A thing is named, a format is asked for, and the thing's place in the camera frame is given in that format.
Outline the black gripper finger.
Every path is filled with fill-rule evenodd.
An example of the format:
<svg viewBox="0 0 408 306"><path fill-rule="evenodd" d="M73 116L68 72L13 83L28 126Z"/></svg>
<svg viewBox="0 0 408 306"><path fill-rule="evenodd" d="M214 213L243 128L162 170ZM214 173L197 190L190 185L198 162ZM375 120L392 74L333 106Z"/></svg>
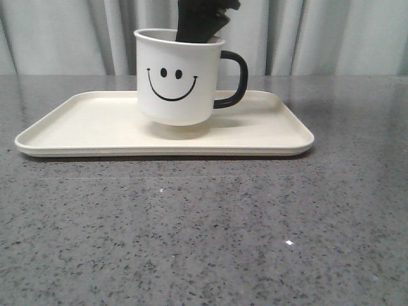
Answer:
<svg viewBox="0 0 408 306"><path fill-rule="evenodd" d="M239 0L219 0L219 10L223 13L227 10L238 10L240 5Z"/></svg>
<svg viewBox="0 0 408 306"><path fill-rule="evenodd" d="M178 1L176 41L207 43L230 21L229 8L229 1Z"/></svg>

